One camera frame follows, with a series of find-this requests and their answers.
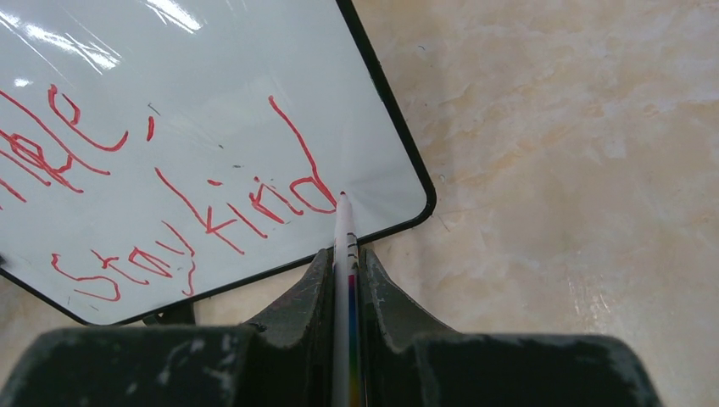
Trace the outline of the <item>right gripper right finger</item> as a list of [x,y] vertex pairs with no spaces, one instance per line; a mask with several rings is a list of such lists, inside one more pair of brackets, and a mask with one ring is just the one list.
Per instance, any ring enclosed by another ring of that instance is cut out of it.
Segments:
[[602,335],[461,333],[359,256],[371,406],[657,406],[638,356]]

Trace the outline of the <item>red capped white marker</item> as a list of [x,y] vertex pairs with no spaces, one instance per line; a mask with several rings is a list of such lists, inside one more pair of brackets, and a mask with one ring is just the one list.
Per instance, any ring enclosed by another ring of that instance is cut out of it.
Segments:
[[357,299],[358,242],[352,205],[341,192],[334,237],[332,405],[361,406],[360,329]]

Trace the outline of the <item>black framed whiteboard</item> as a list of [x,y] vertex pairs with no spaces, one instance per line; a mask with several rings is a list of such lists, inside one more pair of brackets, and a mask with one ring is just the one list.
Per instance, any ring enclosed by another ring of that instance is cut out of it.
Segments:
[[437,194],[350,1],[4,1],[1,273],[84,325],[308,262]]

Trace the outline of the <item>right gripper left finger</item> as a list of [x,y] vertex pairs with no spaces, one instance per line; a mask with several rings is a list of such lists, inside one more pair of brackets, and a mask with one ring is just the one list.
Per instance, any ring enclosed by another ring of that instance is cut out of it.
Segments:
[[4,406],[327,406],[332,253],[235,326],[63,328],[22,354]]

